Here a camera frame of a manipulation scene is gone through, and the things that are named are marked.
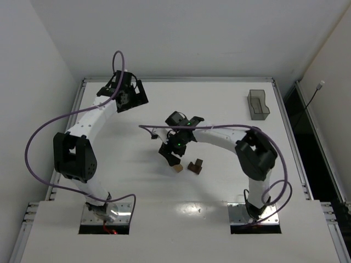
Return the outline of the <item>light wood block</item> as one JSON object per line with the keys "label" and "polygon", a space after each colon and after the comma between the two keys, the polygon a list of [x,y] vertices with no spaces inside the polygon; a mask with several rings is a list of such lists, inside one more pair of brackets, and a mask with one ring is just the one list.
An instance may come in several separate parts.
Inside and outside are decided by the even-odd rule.
{"label": "light wood block", "polygon": [[173,166],[173,169],[176,173],[180,173],[183,170],[183,166],[181,164],[176,164]]}

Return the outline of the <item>dark wood notched block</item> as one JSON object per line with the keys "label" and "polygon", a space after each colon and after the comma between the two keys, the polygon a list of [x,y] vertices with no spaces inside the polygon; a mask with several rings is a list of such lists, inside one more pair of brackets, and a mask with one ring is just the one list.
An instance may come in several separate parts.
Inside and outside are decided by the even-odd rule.
{"label": "dark wood notched block", "polygon": [[197,159],[194,163],[190,162],[188,164],[187,169],[190,170],[191,172],[199,175],[201,173],[201,170],[202,170],[202,164],[203,164],[203,160]]}

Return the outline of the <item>smoky transparent plastic container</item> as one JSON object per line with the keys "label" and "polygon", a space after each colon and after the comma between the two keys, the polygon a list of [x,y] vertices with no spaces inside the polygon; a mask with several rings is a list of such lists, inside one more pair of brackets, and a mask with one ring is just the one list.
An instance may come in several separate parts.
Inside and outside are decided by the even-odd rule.
{"label": "smoky transparent plastic container", "polygon": [[266,105],[265,91],[262,89],[250,89],[247,96],[248,108],[253,121],[264,121],[270,114]]}

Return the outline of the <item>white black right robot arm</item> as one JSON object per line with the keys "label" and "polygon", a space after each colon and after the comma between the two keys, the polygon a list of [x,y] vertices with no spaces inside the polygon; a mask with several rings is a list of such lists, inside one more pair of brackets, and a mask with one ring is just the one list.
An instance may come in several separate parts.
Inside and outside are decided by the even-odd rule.
{"label": "white black right robot arm", "polygon": [[271,199],[264,192],[269,187],[270,173],[278,156],[268,139],[253,129],[213,128],[202,117],[187,119],[177,111],[165,122],[171,129],[154,128],[152,137],[162,140],[158,152],[171,167],[180,164],[180,157],[185,154],[186,145],[191,141],[218,146],[238,157],[248,177],[246,210],[251,218],[258,220]]}

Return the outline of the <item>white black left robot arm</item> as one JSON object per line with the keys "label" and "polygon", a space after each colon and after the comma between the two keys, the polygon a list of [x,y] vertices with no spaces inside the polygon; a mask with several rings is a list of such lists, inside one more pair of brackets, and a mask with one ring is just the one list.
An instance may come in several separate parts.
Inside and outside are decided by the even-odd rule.
{"label": "white black left robot arm", "polygon": [[97,92],[90,110],[65,133],[54,136],[55,170],[85,193],[88,210],[102,221],[114,221],[117,207],[96,175],[93,141],[112,115],[146,103],[148,98],[141,80],[133,73],[117,71]]}

